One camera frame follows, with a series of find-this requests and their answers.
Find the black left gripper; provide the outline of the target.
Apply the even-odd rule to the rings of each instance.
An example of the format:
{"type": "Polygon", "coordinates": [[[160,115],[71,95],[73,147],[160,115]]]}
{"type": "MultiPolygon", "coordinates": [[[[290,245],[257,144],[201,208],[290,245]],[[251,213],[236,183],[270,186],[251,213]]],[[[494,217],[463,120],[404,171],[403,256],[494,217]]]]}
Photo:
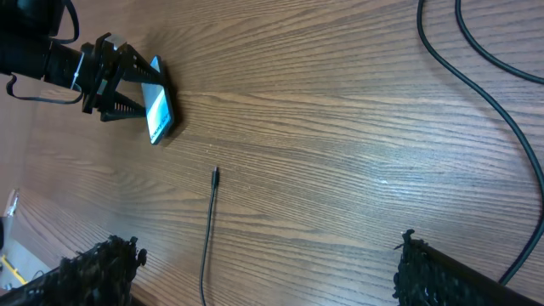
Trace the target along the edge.
{"type": "Polygon", "coordinates": [[[127,41],[105,33],[95,44],[82,45],[82,111],[96,109],[102,122],[145,117],[145,107],[117,92],[121,80],[163,83],[164,76],[153,68],[127,41]]]}

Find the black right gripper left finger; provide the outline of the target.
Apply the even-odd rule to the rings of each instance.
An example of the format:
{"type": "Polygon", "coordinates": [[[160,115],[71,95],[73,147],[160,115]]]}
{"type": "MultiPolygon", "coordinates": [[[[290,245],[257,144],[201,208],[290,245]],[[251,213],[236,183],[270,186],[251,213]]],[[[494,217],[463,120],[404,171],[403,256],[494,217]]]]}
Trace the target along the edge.
{"type": "Polygon", "coordinates": [[[147,251],[137,248],[137,237],[112,235],[74,258],[1,296],[1,306],[133,305],[131,287],[147,251]]]}

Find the Samsung Galaxy smartphone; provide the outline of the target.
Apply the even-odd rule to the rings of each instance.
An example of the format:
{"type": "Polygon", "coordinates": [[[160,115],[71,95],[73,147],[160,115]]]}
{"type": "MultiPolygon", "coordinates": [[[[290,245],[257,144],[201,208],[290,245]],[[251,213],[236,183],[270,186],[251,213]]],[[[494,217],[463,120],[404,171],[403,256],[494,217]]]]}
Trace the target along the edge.
{"type": "Polygon", "coordinates": [[[150,143],[158,145],[174,123],[168,85],[141,84],[150,143]]]}

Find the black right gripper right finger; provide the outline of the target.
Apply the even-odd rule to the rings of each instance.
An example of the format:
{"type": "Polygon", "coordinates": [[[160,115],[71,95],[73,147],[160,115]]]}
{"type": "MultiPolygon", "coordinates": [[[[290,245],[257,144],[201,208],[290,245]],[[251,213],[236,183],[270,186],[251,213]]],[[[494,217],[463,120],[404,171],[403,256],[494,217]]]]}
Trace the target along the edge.
{"type": "Polygon", "coordinates": [[[403,306],[542,306],[469,268],[423,240],[402,234],[394,294],[403,306]]]}

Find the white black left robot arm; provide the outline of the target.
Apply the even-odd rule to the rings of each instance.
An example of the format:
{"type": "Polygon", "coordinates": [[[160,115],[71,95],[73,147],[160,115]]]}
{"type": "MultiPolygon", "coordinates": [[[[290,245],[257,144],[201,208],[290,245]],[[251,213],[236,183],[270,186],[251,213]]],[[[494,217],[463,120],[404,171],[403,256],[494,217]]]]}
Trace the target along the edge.
{"type": "Polygon", "coordinates": [[[17,77],[25,76],[77,91],[82,112],[98,111],[103,122],[166,117],[168,84],[159,58],[146,61],[109,32],[79,50],[70,48],[79,34],[71,1],[3,1],[1,72],[10,78],[7,94],[13,96],[17,77]]]}

